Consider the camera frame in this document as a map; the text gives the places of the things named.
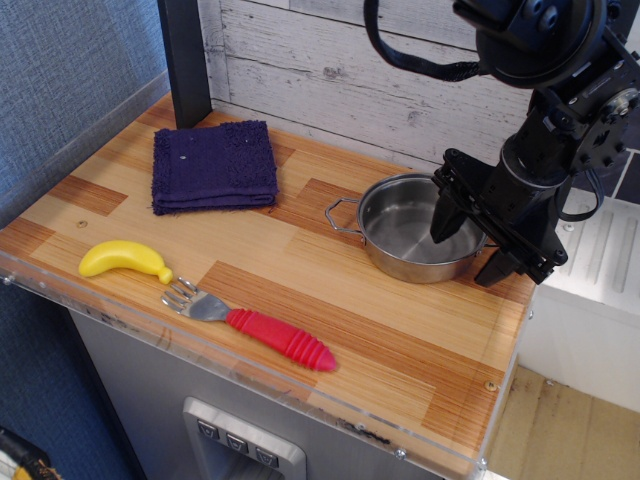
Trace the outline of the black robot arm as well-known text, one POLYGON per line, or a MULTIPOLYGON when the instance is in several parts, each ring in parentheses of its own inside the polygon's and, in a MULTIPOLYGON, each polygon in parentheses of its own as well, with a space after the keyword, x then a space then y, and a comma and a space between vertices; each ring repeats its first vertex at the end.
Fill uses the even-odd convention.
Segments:
POLYGON ((636 5, 621 1, 457 1, 474 26, 479 68, 532 93, 526 119, 490 166, 448 149, 435 172, 439 198, 431 235, 442 242, 471 221, 497 249, 476 276, 482 286, 513 273, 543 282, 566 263, 559 221, 573 180, 584 175, 597 200, 599 171, 625 145, 639 106, 639 65, 625 48, 636 5))

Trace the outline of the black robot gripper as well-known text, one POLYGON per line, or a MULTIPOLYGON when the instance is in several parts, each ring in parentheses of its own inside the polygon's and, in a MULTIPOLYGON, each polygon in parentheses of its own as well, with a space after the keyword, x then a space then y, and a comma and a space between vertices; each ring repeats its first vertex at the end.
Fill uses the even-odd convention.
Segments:
POLYGON ((456 234, 469 220, 497 245, 476 275, 476 284, 493 286, 513 273, 541 284, 568 260, 555 232, 558 216, 552 211, 564 178, 541 179, 529 173, 520 164, 512 141, 504 144, 495 166, 458 149, 447 149, 433 182, 439 198, 430 233, 436 244, 456 234))

